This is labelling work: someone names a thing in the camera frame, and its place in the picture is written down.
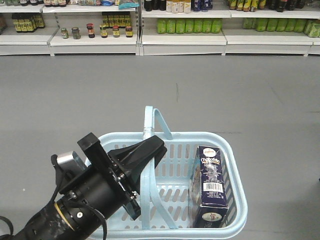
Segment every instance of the sauce bottle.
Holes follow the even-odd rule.
[[[106,24],[101,24],[100,25],[100,35],[103,39],[108,37],[108,32],[107,32],[107,25]]]
[[[152,0],[144,0],[144,9],[147,12],[151,12],[152,11]]]
[[[88,29],[88,36],[89,38],[93,39],[95,35],[95,30],[94,30],[94,24],[93,23],[88,23],[86,25],[86,29]]]
[[[119,38],[120,37],[120,31],[119,31],[119,27],[117,25],[112,27],[112,32],[113,32],[113,37],[114,38]]]
[[[165,11],[167,7],[167,1],[166,0],[160,0],[159,10]]]

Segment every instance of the white shelf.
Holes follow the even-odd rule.
[[[112,29],[108,29],[108,37],[102,38],[99,34],[96,34],[94,38],[89,38],[88,30],[80,28],[81,38],[73,39],[71,30],[69,31],[69,38],[63,39],[60,30],[50,41],[50,45],[56,46],[97,46],[97,45],[136,45],[137,44],[137,32],[133,31],[133,37],[126,37],[125,29],[120,29],[120,37],[113,37]]]
[[[158,34],[156,29],[143,29],[143,45],[226,45],[220,33]]]
[[[133,37],[126,37],[125,30],[120,29],[120,37],[113,37],[112,29],[108,29],[108,37],[102,38],[96,34],[94,38],[88,37],[87,29],[81,29],[80,39],[63,39],[60,30],[50,41],[51,55],[55,54],[138,54],[137,32]]]
[[[307,56],[313,40],[297,32],[224,29],[226,54],[299,54]]]
[[[313,45],[320,46],[320,37],[311,38],[313,41]]]
[[[313,39],[297,32],[259,32],[253,29],[224,29],[227,44],[237,45],[309,45]]]
[[[320,19],[320,9],[305,6],[303,9],[296,8],[293,11],[284,10],[277,12],[267,9],[255,12],[230,10],[231,18],[283,18],[283,19]]]
[[[56,27],[39,28],[35,32],[18,33],[9,27],[0,35],[0,45],[48,45]]]
[[[152,10],[146,11],[144,8],[142,10],[143,18],[230,18],[231,13],[228,10],[228,6],[226,6],[222,2],[214,2],[213,9],[209,11],[199,11],[199,12],[191,12],[191,13],[171,13],[160,10]]]
[[[44,13],[99,13],[99,12],[134,12],[135,8],[119,10],[119,6],[82,6],[69,4],[65,7],[44,7]]]
[[[141,55],[223,54],[226,38],[222,33],[158,34],[143,29]]]
[[[32,6],[0,6],[0,13],[41,13],[44,4]]]

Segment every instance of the green bottle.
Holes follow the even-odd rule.
[[[218,34],[220,33],[221,29],[222,29],[222,19],[214,18],[212,20],[211,33]]]
[[[186,28],[186,20],[178,19],[175,25],[175,33],[176,34],[184,34]]]
[[[293,31],[295,33],[302,33],[305,29],[307,19],[297,19]]]
[[[159,18],[157,20],[157,33],[165,34],[167,32],[167,22],[164,18]]]
[[[193,32],[194,33],[201,33],[202,32],[202,25],[203,25],[203,19],[202,18],[194,19]]]
[[[243,19],[242,28],[243,29],[251,29],[253,22],[254,22],[254,19],[252,17],[245,17]]]
[[[185,20],[185,30],[184,32],[186,34],[191,34],[194,32],[194,24],[195,24],[195,20],[192,18],[187,18]]]
[[[211,32],[211,26],[212,26],[212,19],[211,18],[203,19],[202,32],[204,34],[210,33]]]
[[[166,22],[166,33],[167,34],[174,34],[176,32],[176,20],[169,19]]]
[[[293,32],[295,29],[295,25],[296,25],[297,19],[295,18],[289,18],[288,19],[288,23],[285,26],[285,31],[286,32]]]
[[[264,32],[267,28],[268,18],[257,18],[256,19],[256,30],[258,32]]]
[[[278,24],[277,24],[275,30],[277,32],[284,32],[285,29],[286,29],[287,23],[288,23],[288,19],[287,18],[279,18]]]
[[[278,18],[269,18],[266,30],[268,32],[274,32],[277,28]]]

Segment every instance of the dark bottle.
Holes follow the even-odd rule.
[[[288,0],[288,2],[286,3],[285,9],[287,10],[295,10],[297,5],[297,0]]]
[[[295,7],[297,9],[302,9],[305,6],[305,4],[306,4],[306,0],[298,0]]]
[[[160,0],[152,0],[152,9],[158,10],[160,5]]]
[[[38,5],[38,0],[30,0],[32,6]]]
[[[276,6],[276,11],[282,13],[285,10],[288,0],[279,0]]]
[[[27,6],[28,5],[28,1],[27,0],[19,0],[21,6]]]
[[[167,7],[167,1],[166,0],[160,0],[160,5],[159,5],[159,9],[161,11],[165,11]]]
[[[152,11],[152,0],[145,0],[144,1],[144,9],[147,12],[151,12]]]
[[[269,8],[270,10],[275,10],[277,4],[278,4],[278,0],[269,0],[268,8]]]

